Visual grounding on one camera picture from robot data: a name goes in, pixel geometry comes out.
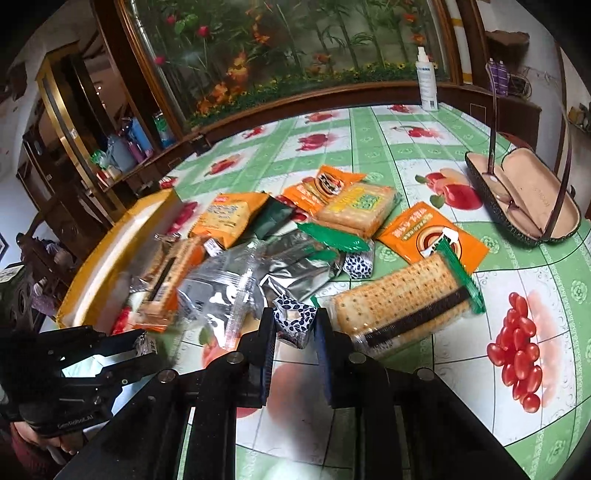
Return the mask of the person's left hand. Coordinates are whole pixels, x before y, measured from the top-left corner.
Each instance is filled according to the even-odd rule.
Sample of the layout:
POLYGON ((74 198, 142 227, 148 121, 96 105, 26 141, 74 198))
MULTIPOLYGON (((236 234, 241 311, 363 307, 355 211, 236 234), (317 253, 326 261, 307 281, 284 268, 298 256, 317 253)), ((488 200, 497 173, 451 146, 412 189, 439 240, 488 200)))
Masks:
POLYGON ((40 436, 26 422, 10 424, 11 447, 16 458, 24 465, 32 465, 42 458, 41 453, 77 454, 85 445, 87 438, 82 431, 46 438, 40 436))

